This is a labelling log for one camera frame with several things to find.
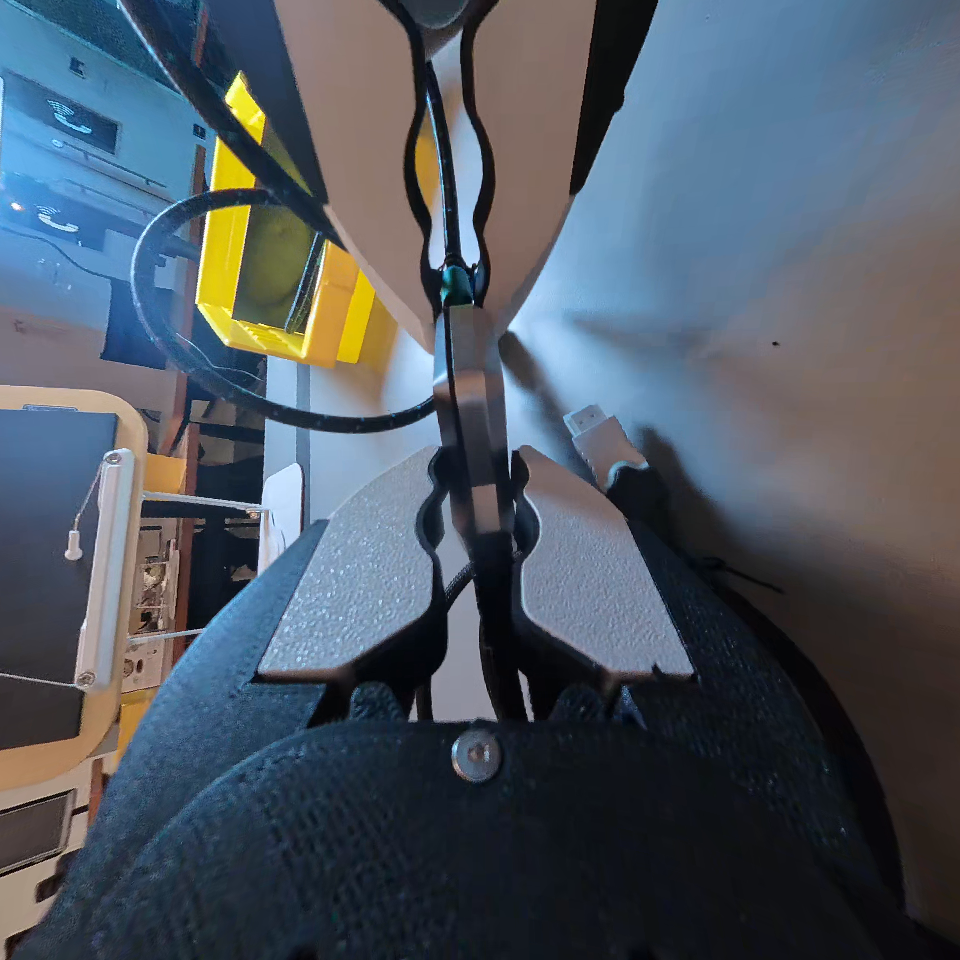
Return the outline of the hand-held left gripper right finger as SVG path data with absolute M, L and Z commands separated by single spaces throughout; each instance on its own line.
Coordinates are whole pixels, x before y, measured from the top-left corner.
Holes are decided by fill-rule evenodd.
M 593 685 L 690 680 L 687 648 L 622 512 L 530 445 L 512 467 L 514 623 L 528 648 Z

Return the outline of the yellow plastic bin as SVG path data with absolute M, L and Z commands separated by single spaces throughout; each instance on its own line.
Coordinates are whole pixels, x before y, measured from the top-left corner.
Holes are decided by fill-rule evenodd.
M 303 333 L 285 333 L 234 317 L 252 209 L 237 206 L 206 215 L 196 305 L 212 332 L 226 347 L 249 354 L 326 369 L 361 365 L 385 374 L 399 326 L 354 258 L 327 238 Z

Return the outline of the black hdmi switch with cable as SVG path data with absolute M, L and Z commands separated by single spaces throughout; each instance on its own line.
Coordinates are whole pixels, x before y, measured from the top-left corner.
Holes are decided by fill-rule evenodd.
M 519 448 L 509 450 L 495 331 L 474 305 L 448 306 L 438 318 L 434 399 L 451 518 L 473 575 L 481 665 L 497 718 L 526 719 L 521 676 L 537 719 L 549 714 L 562 692 L 574 685 L 589 687 L 610 702 L 624 687 L 687 682 L 665 677 L 626 684 L 578 681 L 554 661 L 536 655 L 518 631 L 514 601 L 522 549 L 513 456 Z

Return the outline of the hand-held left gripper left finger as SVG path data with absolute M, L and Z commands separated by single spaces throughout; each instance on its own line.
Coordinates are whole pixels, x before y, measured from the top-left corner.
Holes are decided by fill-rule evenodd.
M 258 665 L 267 682 L 427 684 L 448 651 L 437 548 L 443 450 L 426 446 L 330 517 Z

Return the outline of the black board on white stand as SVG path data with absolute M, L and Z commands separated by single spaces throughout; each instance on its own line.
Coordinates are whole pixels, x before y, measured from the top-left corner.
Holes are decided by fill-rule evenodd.
M 2 386 L 2 800 L 69 790 L 138 677 L 128 648 L 192 639 L 189 546 L 145 582 L 141 516 L 260 523 L 256 567 L 304 526 L 304 478 L 271 477 L 263 503 L 185 494 L 161 479 L 141 415 L 101 391 Z

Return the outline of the black phone sign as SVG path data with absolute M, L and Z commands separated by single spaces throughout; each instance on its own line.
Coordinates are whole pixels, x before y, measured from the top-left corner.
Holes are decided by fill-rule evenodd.
M 61 137 L 75 138 L 112 157 L 117 155 L 120 126 L 116 121 L 18 73 L 6 71 L 2 78 L 6 102 L 16 114 Z

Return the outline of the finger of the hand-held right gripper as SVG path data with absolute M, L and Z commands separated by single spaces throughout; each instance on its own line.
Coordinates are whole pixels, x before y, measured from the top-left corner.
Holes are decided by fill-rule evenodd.
M 426 39 L 450 2 L 274 3 L 326 192 L 323 209 L 390 315 L 435 352 L 433 216 L 417 175 Z
M 527 300 L 567 220 L 597 3 L 476 2 L 462 97 L 481 151 L 477 302 L 497 332 Z

